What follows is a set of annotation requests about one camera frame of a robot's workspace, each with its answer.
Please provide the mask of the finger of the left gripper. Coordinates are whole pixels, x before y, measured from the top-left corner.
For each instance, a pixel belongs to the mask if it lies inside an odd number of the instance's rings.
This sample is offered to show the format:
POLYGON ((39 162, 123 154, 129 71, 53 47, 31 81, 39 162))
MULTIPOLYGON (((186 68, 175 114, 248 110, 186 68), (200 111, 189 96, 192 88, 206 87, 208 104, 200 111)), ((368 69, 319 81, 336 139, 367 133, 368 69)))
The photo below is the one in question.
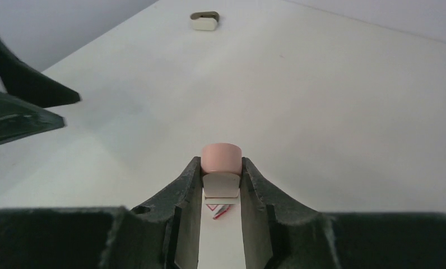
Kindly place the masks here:
POLYGON ((6 92, 41 108, 75 104, 78 92, 24 63, 0 39, 0 79, 6 92))
POLYGON ((0 145, 65 126, 60 115, 0 92, 0 145))

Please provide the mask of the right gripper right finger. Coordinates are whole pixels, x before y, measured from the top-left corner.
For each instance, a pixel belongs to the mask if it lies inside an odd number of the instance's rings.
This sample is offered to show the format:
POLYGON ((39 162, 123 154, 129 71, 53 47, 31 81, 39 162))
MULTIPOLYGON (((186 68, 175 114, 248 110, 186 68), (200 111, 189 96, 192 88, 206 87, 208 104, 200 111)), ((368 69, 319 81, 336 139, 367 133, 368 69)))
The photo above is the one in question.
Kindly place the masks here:
POLYGON ((247 268, 446 268, 446 214, 319 212, 243 159, 247 268))

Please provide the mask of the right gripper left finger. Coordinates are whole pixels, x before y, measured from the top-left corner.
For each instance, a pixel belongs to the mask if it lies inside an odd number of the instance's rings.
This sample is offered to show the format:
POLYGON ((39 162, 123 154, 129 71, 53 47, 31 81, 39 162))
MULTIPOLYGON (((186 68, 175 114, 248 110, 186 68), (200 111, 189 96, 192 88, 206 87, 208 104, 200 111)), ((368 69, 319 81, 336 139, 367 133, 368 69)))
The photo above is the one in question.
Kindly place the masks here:
POLYGON ((131 210, 0 210, 0 268, 197 268, 200 158, 131 210))

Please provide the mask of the pink white stapler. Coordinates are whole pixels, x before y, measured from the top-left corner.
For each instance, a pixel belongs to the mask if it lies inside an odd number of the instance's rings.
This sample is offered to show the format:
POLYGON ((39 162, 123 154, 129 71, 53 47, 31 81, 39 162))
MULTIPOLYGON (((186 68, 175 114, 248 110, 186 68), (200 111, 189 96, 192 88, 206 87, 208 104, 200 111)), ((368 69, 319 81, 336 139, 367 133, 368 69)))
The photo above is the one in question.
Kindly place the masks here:
POLYGON ((206 145, 201 152, 204 202, 233 205, 238 202, 243 170, 242 150, 231 143, 206 145))

